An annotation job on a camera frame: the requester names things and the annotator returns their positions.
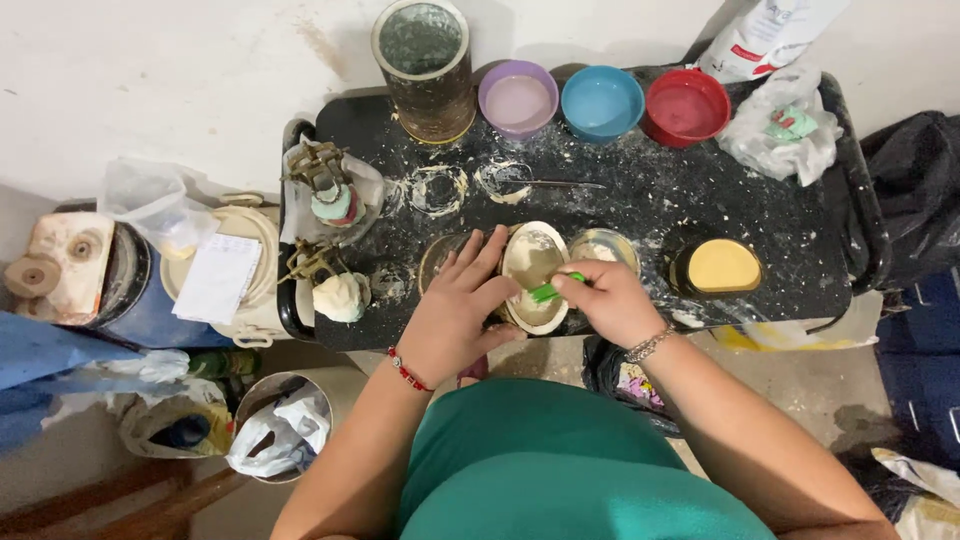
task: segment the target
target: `green shirt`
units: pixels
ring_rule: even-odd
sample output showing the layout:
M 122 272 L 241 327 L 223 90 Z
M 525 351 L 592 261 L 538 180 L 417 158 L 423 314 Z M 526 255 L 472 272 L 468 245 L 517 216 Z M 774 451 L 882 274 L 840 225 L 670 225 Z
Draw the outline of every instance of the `green shirt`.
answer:
M 775 540 L 641 416 L 523 379 L 485 380 L 427 409 L 397 526 L 404 539 Z

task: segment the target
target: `hand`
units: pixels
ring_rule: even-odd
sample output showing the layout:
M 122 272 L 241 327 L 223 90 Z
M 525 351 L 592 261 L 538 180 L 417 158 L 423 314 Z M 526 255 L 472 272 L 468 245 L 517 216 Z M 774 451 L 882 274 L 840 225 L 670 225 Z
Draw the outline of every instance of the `hand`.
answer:
M 481 251 L 482 245 L 483 234 L 474 230 L 460 255 L 447 255 L 396 345 L 403 364 L 427 388 L 436 388 L 500 345 L 527 338 L 512 324 L 483 328 L 487 316 L 521 290 L 506 276 L 488 280 L 507 245 L 507 228 L 497 225 Z
M 580 272 L 593 283 L 591 287 L 563 274 L 550 280 L 570 307 L 578 307 L 593 329 L 612 343 L 633 349 L 666 330 L 666 322 L 626 264 L 581 260 L 565 264 L 560 272 Z

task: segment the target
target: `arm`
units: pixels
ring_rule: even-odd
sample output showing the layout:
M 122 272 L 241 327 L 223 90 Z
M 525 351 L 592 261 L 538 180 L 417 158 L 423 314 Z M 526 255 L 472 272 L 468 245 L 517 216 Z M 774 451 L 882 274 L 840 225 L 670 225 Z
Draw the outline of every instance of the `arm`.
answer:
M 554 286 L 611 342 L 631 349 L 666 329 L 624 265 L 568 264 L 592 288 L 555 276 Z M 787 415 L 682 336 L 662 342 L 643 369 L 664 395 L 710 479 L 790 540 L 896 539 L 846 469 Z
M 499 226 L 481 251 L 483 235 L 474 231 L 459 256 L 449 254 L 403 331 L 397 355 L 428 388 L 501 344 L 526 338 L 513 325 L 483 329 L 497 306 L 520 293 L 509 278 L 487 281 L 506 241 L 507 229 Z M 414 389 L 391 362 L 382 362 L 347 420 L 300 479 L 271 538 L 391 534 L 410 447 L 432 395 Z

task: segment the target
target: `blue container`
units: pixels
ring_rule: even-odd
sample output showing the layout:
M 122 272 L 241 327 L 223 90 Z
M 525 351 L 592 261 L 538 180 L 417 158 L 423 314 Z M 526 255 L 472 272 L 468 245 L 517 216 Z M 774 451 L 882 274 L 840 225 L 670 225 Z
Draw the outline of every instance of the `blue container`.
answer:
M 560 100 L 566 125 L 577 138 L 604 143 L 629 132 L 643 114 L 643 90 L 634 77 L 608 65 L 573 74 Z
M 87 325 L 145 349 L 233 347 L 207 323 L 184 321 L 160 280 L 160 253 L 133 228 L 117 223 L 110 247 L 100 313 Z

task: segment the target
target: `black plastic bag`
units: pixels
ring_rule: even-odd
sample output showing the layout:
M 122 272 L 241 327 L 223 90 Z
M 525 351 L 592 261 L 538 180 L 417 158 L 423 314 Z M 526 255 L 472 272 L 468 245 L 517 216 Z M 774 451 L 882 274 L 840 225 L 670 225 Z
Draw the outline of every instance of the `black plastic bag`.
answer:
M 587 390 L 613 398 L 642 414 L 663 436 L 684 438 L 670 415 L 638 403 L 632 395 L 616 387 L 620 379 L 620 364 L 626 357 L 627 351 L 599 335 L 584 339 L 584 371 L 581 374 L 584 386 Z
M 911 286 L 960 264 L 960 115 L 920 112 L 860 147 L 893 243 L 884 286 Z

